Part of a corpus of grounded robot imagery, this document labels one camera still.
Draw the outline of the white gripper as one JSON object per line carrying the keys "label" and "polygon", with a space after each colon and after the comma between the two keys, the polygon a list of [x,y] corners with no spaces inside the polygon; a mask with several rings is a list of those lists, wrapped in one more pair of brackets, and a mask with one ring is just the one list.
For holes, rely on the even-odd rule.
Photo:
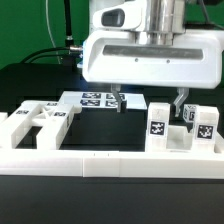
{"label": "white gripper", "polygon": [[126,1],[94,13],[83,47],[83,76],[111,85],[124,113],[121,85],[179,87],[180,115],[188,88],[213,89],[222,77],[223,32],[184,27],[183,1]]}

